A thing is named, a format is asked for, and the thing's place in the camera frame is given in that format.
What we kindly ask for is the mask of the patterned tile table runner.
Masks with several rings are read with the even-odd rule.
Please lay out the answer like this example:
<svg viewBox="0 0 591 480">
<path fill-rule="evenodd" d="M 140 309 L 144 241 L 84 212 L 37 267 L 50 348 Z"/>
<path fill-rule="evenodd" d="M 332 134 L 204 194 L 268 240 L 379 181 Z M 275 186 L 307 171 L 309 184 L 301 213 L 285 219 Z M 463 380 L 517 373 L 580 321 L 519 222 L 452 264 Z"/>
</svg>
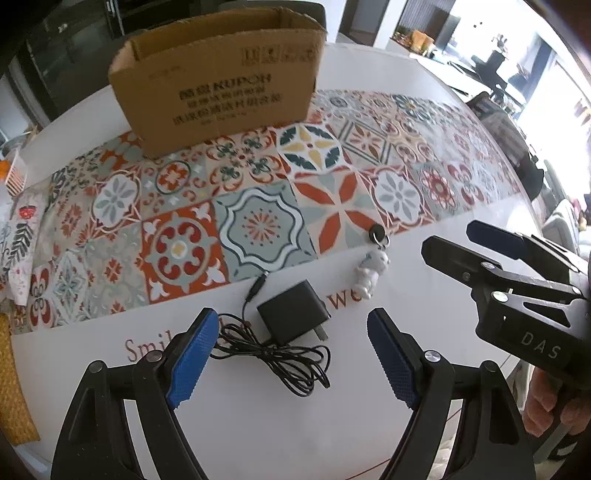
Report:
<svg viewBox="0 0 591 480">
<path fill-rule="evenodd" d="M 48 195 L 13 334 L 276 272 L 495 203 L 520 185 L 464 107 L 319 90 L 301 123 L 151 159 L 124 133 L 30 187 Z"/>
</svg>

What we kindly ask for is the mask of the brown cardboard box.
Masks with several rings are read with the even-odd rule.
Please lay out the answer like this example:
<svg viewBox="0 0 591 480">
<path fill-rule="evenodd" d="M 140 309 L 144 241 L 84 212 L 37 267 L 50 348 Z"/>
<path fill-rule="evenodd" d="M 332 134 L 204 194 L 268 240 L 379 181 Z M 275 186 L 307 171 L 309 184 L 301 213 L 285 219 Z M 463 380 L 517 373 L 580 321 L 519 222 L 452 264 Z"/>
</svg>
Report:
<svg viewBox="0 0 591 480">
<path fill-rule="evenodd" d="M 108 79 L 148 157 L 303 120 L 325 28 L 283 7 L 183 19 L 127 40 Z"/>
</svg>

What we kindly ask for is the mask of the white robot figurine keychain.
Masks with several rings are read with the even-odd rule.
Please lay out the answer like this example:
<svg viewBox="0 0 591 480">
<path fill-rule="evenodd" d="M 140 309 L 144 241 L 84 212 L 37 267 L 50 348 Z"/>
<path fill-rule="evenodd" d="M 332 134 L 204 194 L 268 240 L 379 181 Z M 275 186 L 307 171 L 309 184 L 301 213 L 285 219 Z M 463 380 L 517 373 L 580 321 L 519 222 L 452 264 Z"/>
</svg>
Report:
<svg viewBox="0 0 591 480">
<path fill-rule="evenodd" d="M 356 266 L 356 282 L 353 292 L 364 300 L 372 298 L 381 275 L 389 268 L 391 260 L 387 254 L 390 238 L 381 224 L 374 224 L 369 230 L 369 239 L 374 248 Z"/>
</svg>

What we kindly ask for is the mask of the woven yellow tissue box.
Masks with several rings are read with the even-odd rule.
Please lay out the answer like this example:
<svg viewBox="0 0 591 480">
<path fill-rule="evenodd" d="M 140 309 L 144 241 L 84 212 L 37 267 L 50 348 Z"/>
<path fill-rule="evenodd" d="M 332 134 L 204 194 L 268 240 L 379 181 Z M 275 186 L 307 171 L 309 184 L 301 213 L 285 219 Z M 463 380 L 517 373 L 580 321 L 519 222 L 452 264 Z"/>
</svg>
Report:
<svg viewBox="0 0 591 480">
<path fill-rule="evenodd" d="M 20 385 L 6 314 L 0 330 L 0 415 L 1 430 L 13 446 L 40 440 Z"/>
</svg>

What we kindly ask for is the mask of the black power adapter with cable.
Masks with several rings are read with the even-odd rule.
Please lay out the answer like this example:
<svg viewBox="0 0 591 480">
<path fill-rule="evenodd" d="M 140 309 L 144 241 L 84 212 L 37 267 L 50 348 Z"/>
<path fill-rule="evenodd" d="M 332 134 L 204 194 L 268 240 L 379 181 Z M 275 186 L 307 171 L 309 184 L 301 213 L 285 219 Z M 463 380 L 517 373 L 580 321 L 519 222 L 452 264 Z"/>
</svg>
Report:
<svg viewBox="0 0 591 480">
<path fill-rule="evenodd" d="M 263 362 L 290 393 L 307 398 L 318 385 L 328 389 L 331 349 L 324 324 L 331 318 L 324 302 L 303 280 L 256 307 L 269 337 L 259 339 L 246 319 L 246 308 L 266 284 L 266 273 L 249 288 L 238 315 L 220 313 L 217 342 L 211 358 L 256 358 Z"/>
</svg>

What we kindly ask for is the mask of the white fruit basket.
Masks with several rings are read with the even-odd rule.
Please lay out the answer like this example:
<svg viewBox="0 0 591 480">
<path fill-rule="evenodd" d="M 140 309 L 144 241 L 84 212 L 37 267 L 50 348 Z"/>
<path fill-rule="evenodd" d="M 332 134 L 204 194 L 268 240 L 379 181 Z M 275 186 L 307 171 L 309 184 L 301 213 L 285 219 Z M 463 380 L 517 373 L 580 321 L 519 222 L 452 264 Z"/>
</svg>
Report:
<svg viewBox="0 0 591 480">
<path fill-rule="evenodd" d="M 26 187 L 27 166 L 20 155 L 19 148 L 10 151 L 7 160 L 10 162 L 10 168 L 5 179 L 5 188 L 9 196 L 15 198 Z"/>
</svg>

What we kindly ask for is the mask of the patterned cloth pouch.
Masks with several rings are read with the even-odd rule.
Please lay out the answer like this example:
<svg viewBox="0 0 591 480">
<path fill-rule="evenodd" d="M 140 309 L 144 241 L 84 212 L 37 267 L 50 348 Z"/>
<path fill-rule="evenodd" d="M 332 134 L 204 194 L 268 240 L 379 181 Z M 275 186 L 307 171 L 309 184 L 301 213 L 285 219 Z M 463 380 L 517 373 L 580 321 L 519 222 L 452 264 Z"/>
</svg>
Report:
<svg viewBox="0 0 591 480">
<path fill-rule="evenodd" d="M 1 300 L 26 306 L 32 276 L 33 256 L 48 195 L 27 189 L 10 205 L 1 222 Z"/>
</svg>

